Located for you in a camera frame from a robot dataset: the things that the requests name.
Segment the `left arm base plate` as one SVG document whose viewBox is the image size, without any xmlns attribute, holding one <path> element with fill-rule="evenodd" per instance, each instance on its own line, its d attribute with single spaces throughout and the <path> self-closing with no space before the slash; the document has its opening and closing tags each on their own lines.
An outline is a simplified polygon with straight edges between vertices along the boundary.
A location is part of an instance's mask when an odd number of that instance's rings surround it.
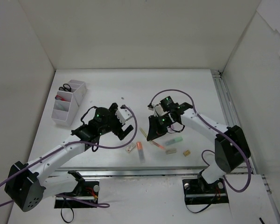
<svg viewBox="0 0 280 224">
<path fill-rule="evenodd" d="M 84 187 L 79 193 L 61 193 L 61 195 L 74 197 L 88 203 L 98 203 L 99 181 L 86 181 Z M 94 206 L 87 205 L 69 198 L 60 196 L 55 197 L 54 209 L 82 209 L 82 208 L 95 208 Z"/>
</svg>

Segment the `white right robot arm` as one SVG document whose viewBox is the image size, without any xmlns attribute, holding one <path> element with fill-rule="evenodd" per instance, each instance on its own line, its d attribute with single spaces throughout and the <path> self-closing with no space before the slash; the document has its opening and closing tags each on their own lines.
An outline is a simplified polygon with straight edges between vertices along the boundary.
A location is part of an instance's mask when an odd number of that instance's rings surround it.
<svg viewBox="0 0 280 224">
<path fill-rule="evenodd" d="M 173 124 L 178 123 L 193 129 L 214 144 L 214 162 L 198 175 L 197 186 L 200 191 L 210 191 L 215 181 L 242 163 L 246 163 L 248 170 L 251 170 L 251 151 L 241 127 L 217 123 L 197 113 L 193 105 L 175 103 L 171 97 L 164 98 L 155 106 L 149 105 L 149 108 L 154 113 L 148 118 L 147 141 L 164 136 Z"/>
</svg>

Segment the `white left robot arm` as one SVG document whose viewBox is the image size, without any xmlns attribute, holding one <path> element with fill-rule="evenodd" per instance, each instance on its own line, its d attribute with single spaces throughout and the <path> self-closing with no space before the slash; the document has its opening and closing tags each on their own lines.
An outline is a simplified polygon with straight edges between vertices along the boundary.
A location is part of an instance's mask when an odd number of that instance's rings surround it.
<svg viewBox="0 0 280 224">
<path fill-rule="evenodd" d="M 69 137 L 43 156 L 27 162 L 20 161 L 10 168 L 4 191 L 23 211 L 35 208 L 42 199 L 61 193 L 74 196 L 82 194 L 84 179 L 76 171 L 52 177 L 57 169 L 72 158 L 86 152 L 105 148 L 99 144 L 100 137 L 113 133 L 123 140 L 130 132 L 136 132 L 137 126 L 123 126 L 130 119 L 135 119 L 133 111 L 126 105 L 119 107 L 113 103 L 109 108 L 93 107 L 93 119 L 71 131 Z"/>
</svg>

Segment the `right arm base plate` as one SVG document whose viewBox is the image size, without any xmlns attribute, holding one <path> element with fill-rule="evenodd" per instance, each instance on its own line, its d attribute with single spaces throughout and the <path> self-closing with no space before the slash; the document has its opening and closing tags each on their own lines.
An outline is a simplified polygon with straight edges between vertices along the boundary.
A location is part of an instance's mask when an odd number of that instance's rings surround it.
<svg viewBox="0 0 280 224">
<path fill-rule="evenodd" d="M 182 185 L 186 205 L 229 203 L 222 178 L 207 187 L 202 187 L 198 179 L 182 179 Z"/>
</svg>

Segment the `black handled scissors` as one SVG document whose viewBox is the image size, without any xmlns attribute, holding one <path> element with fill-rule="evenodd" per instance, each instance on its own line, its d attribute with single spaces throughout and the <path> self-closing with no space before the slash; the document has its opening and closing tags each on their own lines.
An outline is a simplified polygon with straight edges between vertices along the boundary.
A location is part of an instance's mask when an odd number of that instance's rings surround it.
<svg viewBox="0 0 280 224">
<path fill-rule="evenodd" d="M 71 92 L 71 86 L 69 84 L 63 84 L 58 88 L 59 91 Z"/>
</svg>

